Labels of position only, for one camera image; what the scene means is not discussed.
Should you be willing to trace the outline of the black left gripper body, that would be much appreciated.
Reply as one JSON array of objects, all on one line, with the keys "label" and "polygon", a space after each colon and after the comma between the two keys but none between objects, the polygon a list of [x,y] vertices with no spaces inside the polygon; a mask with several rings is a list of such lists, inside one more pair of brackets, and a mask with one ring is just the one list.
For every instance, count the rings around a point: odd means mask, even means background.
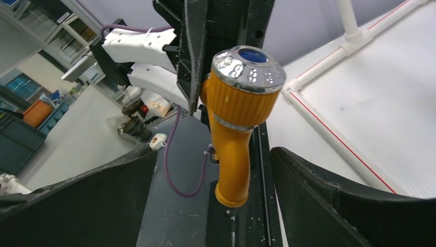
[{"label": "black left gripper body", "polygon": [[274,1],[153,1],[177,33],[261,48]]}]

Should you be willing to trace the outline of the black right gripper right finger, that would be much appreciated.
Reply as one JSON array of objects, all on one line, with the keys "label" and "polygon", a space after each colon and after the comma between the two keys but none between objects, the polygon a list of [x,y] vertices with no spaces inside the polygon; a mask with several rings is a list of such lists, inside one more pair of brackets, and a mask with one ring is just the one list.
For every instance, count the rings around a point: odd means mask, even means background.
[{"label": "black right gripper right finger", "polygon": [[435,246],[435,199],[359,184],[283,147],[270,163],[290,246]]}]

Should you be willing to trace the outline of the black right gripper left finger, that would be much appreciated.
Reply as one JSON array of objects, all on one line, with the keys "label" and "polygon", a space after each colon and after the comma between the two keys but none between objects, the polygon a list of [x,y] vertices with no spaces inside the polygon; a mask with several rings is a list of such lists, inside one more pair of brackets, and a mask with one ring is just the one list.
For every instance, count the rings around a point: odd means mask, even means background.
[{"label": "black right gripper left finger", "polygon": [[1,196],[1,246],[135,246],[158,154],[148,147],[29,194]]}]

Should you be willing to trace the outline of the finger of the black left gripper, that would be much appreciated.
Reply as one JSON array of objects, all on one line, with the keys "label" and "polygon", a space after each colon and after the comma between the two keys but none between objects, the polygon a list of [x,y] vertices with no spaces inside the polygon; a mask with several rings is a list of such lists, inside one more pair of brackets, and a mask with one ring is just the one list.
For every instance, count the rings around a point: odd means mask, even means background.
[{"label": "finger of the black left gripper", "polygon": [[178,20],[179,55],[178,73],[182,76],[181,88],[187,99],[187,111],[192,116],[196,109],[203,81],[203,64],[206,48],[206,20],[208,1],[182,1]]}]

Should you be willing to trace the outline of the yellow plastic water faucet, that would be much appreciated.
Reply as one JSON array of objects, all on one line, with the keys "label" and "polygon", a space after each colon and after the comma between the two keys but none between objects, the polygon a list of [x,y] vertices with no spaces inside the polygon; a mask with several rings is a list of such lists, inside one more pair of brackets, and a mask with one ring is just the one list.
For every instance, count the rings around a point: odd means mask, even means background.
[{"label": "yellow plastic water faucet", "polygon": [[227,207],[241,207],[248,199],[249,140],[269,117],[285,82],[284,69],[257,47],[235,46],[212,58],[201,101],[219,159],[215,196]]}]

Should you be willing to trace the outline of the white PVC pipe frame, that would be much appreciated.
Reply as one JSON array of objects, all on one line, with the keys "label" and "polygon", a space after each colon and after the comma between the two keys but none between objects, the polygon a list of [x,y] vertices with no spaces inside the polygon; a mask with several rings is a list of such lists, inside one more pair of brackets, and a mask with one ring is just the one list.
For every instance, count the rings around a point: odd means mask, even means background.
[{"label": "white PVC pipe frame", "polygon": [[368,31],[368,45],[326,57],[283,96],[345,162],[326,169],[434,198],[435,1],[406,1]]}]

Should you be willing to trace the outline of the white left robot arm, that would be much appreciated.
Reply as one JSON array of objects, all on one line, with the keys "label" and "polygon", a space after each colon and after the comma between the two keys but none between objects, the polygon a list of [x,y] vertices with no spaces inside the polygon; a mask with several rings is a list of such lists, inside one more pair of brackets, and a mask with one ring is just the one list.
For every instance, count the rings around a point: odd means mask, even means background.
[{"label": "white left robot arm", "polygon": [[273,1],[154,1],[167,27],[139,29],[122,19],[91,45],[104,74],[120,86],[157,93],[194,114],[215,54],[261,48]]}]

